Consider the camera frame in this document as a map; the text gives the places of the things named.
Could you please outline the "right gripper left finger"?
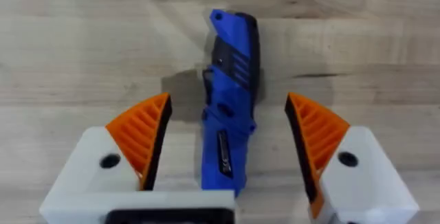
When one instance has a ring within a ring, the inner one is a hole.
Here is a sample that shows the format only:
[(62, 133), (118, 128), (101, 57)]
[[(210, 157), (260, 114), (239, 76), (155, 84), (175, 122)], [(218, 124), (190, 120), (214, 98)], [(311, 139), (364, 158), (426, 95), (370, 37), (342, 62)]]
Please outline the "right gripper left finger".
[(161, 93), (127, 109), (105, 126), (88, 128), (52, 186), (52, 193), (152, 190), (171, 114), (171, 97)]

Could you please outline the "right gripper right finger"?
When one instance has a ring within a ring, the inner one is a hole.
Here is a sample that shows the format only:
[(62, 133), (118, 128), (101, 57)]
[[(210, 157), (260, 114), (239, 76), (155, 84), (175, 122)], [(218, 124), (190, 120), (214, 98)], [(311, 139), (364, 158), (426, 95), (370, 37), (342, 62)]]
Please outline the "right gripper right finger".
[(371, 129), (290, 92), (294, 136), (311, 223), (409, 223), (419, 205)]

